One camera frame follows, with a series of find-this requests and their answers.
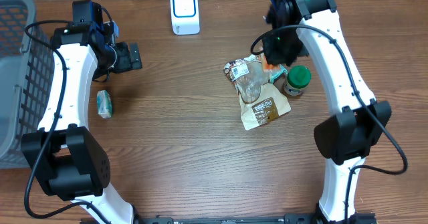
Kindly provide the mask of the green lid jar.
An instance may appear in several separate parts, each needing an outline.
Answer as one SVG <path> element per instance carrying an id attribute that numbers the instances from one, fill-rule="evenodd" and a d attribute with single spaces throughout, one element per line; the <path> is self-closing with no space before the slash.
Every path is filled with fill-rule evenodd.
<path id="1" fill-rule="evenodd" d="M 310 70 L 305 66 L 290 69 L 284 83 L 284 91 L 291 96 L 301 95 L 312 79 Z"/>

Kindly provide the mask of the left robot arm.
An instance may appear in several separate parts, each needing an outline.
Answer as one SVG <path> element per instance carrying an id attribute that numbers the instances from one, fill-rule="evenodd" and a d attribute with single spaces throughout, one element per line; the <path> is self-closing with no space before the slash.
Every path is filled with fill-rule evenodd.
<path id="1" fill-rule="evenodd" d="M 38 182 L 66 208 L 82 207 L 93 223 L 140 223 L 136 208 L 110 181 L 108 155 L 88 127 L 90 88 L 110 74 L 142 67 L 138 46 L 118 40 L 109 12 L 91 0 L 72 4 L 72 20 L 57 21 L 47 47 L 54 58 L 53 82 L 35 132 L 24 134 L 22 153 Z"/>

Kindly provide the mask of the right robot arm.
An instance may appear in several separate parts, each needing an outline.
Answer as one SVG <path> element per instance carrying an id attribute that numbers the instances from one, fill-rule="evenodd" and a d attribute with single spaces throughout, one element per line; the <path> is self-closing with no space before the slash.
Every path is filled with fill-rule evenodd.
<path id="1" fill-rule="evenodd" d="M 377 102 L 346 45 L 335 0 L 270 0 L 266 21 L 272 30 L 260 37 L 269 65 L 290 66 L 312 58 L 322 82 L 330 117 L 314 129 L 326 159 L 324 187 L 308 223 L 376 223 L 357 213 L 354 194 L 360 166 L 391 117 L 387 101 Z"/>

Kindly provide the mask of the teal white small carton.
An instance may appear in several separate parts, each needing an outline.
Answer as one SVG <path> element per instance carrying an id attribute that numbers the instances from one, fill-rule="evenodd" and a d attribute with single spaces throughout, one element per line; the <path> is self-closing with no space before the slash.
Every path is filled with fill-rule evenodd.
<path id="1" fill-rule="evenodd" d="M 106 90 L 100 90 L 97 93 L 98 115 L 102 118 L 111 118 L 113 115 L 112 101 Z"/>

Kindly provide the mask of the orange small carton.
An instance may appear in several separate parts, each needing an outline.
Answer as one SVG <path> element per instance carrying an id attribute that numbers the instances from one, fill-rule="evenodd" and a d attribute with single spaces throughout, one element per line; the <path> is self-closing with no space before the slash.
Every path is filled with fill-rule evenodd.
<path id="1" fill-rule="evenodd" d="M 261 63 L 262 64 L 262 70 L 264 72 L 270 72 L 272 70 L 273 66 L 268 64 L 268 61 L 264 55 L 262 55 L 261 60 L 262 60 L 262 63 Z"/>

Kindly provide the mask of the light green wipes packet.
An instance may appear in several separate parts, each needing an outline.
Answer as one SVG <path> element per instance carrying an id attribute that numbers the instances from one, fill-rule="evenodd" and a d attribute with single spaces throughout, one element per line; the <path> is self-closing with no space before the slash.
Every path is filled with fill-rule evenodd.
<path id="1" fill-rule="evenodd" d="M 288 70 L 283 65 L 277 65 L 270 72 L 270 80 L 269 83 L 274 84 L 277 80 L 279 80 L 282 76 L 286 76 L 288 74 Z"/>

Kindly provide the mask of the clear brown snack bag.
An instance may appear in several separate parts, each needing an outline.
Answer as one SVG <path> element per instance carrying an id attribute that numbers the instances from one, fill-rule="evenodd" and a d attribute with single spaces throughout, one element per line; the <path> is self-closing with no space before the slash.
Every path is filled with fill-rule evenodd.
<path id="1" fill-rule="evenodd" d="M 246 130 L 267 124 L 291 111 L 287 97 L 269 83 L 270 72 L 262 70 L 262 55 L 251 54 L 228 62 L 223 68 L 237 90 L 241 121 Z"/>

